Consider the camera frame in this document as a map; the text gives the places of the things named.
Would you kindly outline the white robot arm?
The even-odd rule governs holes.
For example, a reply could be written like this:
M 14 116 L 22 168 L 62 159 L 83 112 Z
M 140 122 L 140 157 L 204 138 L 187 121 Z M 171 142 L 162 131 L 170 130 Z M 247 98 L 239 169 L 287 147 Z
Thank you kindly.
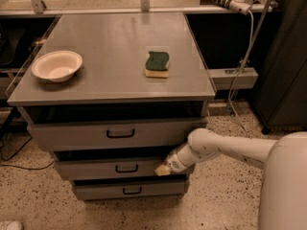
M 222 136 L 193 130 L 155 169 L 159 176 L 226 155 L 263 171 L 258 230 L 307 230 L 307 132 L 278 140 Z

